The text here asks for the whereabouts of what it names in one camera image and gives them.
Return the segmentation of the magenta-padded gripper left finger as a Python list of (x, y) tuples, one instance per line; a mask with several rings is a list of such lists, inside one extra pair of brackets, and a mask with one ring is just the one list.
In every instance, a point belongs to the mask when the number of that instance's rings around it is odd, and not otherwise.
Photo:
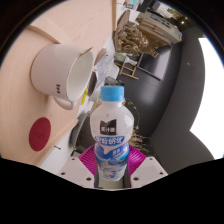
[(94, 147), (89, 147), (78, 157), (70, 157), (58, 176), (84, 188), (95, 188), (99, 183), (99, 176)]

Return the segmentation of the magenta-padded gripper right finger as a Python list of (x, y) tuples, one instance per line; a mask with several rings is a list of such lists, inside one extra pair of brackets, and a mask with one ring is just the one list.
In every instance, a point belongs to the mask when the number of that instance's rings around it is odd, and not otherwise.
[(125, 187), (140, 188), (167, 176), (167, 172), (153, 157), (146, 157), (133, 146), (129, 147)]

